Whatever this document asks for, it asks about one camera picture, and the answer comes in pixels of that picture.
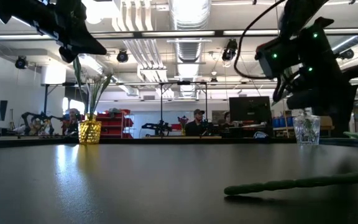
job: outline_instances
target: glass vase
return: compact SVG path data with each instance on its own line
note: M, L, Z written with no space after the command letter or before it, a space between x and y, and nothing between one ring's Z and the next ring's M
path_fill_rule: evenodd
M318 145L320 139L320 117L301 115L293 118L296 141L300 145Z
M85 121L80 121L78 126L80 144L99 144L102 122L96 121L96 116L88 118L89 116Z

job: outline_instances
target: ceiling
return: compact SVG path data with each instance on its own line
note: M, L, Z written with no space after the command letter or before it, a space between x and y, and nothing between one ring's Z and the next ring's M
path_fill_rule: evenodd
M170 30L170 20L168 11L160 11L161 7L167 6L167 0L154 0L152 1L152 22L155 30ZM248 1L215 1L212 0L211 15L209 17L208 29L211 30L231 30L231 29L244 29L252 20L254 20L260 13L262 13L268 5L272 3L271 0L259 0L256 5L249 4ZM329 1L331 5L324 6L311 22L319 16L331 18L335 23L330 28L339 27L358 27L358 1L353 5L349 5L346 1ZM253 29L276 29L277 18L280 17L283 10L283 4L277 7L253 26ZM111 25L111 19L103 19L102 22L96 25L88 24L90 32L114 32ZM34 33L31 27L23 23L11 19L8 24L0 23L0 34L23 34ZM351 36L330 36L328 37L331 46L335 46ZM242 45L242 59L244 63L239 63L239 68L253 75L260 75L262 70L259 63L254 60L254 51L256 47L267 41L272 40L273 37L246 37ZM209 80L211 72L217 72L219 81L239 81L242 80L240 76L234 71L233 67L224 68L220 59L220 54L224 46L228 42L228 38L212 38L212 42L205 43L203 46L202 62L205 64L200 65L198 80ZM124 49L125 45L121 40L100 40L100 42L107 48L109 56L97 56L97 59L104 65L112 67L117 76L120 76L125 82L138 82L137 77L137 63L134 58L129 54L129 61L127 63L118 63L116 54L119 49ZM168 78L173 78L177 74L177 66L173 63L175 60L175 49L173 44L167 43L166 39L157 39L158 50L162 56L164 65L167 67ZM50 55L59 58L58 45L54 41L25 41L25 42L0 42L0 49L4 52L9 52L14 49L45 49ZM353 47L355 52L355 60L339 61L343 64L342 68L358 64L358 45ZM225 86L225 88L234 88L234 86ZM111 87L110 91L119 88Z

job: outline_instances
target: baseball cap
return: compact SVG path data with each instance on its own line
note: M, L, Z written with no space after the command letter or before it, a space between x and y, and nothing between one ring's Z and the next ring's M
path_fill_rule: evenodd
M199 114L199 113L205 114L205 111L202 111L200 109L197 109L197 110L194 111L194 114Z

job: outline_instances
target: workbench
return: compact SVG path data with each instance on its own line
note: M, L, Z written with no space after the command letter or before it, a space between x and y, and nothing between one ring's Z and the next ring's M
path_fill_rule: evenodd
M0 223L358 223L358 184L225 197L358 171L358 148L59 144L0 149Z

